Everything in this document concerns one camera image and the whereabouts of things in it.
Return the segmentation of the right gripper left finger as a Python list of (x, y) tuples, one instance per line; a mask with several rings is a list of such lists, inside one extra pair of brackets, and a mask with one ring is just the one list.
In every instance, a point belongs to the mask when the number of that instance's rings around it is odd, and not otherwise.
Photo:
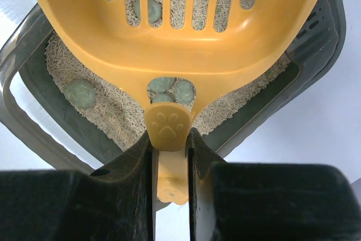
[(153, 240), (153, 167), (143, 134), (91, 174), (1, 172), (1, 239)]

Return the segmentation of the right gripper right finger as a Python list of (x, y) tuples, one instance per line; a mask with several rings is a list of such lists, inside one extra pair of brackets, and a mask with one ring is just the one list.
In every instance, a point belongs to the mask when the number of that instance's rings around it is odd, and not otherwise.
[(228, 163), (187, 138), (191, 240), (359, 240), (360, 205), (323, 164)]

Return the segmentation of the green clump one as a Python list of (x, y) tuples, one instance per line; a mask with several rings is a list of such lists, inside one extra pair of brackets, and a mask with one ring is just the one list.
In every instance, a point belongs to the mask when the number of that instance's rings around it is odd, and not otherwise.
[(64, 88), (66, 99), (78, 109), (88, 109), (95, 104), (95, 89), (91, 83), (74, 79)]

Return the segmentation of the brown litter box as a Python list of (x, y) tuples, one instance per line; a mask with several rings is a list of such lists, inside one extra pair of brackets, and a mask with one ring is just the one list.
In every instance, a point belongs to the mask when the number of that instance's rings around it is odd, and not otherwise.
[[(121, 152), (94, 124), (66, 101), (45, 64), (46, 42), (52, 26), (39, 5), (27, 14), (1, 49), (1, 123), (28, 148), (57, 169), (91, 168), (56, 142), (16, 103), (10, 83), (20, 73), (28, 90), (65, 132), (87, 153), (106, 164)], [(227, 156), (271, 115), (323, 77), (344, 45), (346, 19), (342, 0), (318, 0), (296, 38), (286, 50), (288, 68), (232, 118), (203, 136), (220, 156)]]

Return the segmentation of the yellow litter scoop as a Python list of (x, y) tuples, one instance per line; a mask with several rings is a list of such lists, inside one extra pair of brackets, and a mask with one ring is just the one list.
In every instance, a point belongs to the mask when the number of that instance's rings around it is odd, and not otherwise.
[[(303, 26), (317, 0), (256, 0), (245, 10), (231, 0), (227, 29), (214, 30), (217, 0), (209, 0), (202, 30), (192, 26), (194, 0), (186, 0), (184, 24), (170, 23), (171, 0), (162, 0), (162, 24), (148, 21), (140, 0), (140, 23), (127, 22), (125, 0), (37, 0), (73, 55), (98, 76), (127, 92), (143, 109), (152, 146), (160, 152), (157, 197), (189, 200), (186, 139), (196, 116), (214, 100), (265, 73)], [(166, 91), (173, 102), (152, 103), (148, 84), (175, 77)], [(193, 84), (191, 103), (179, 104), (178, 81)]]

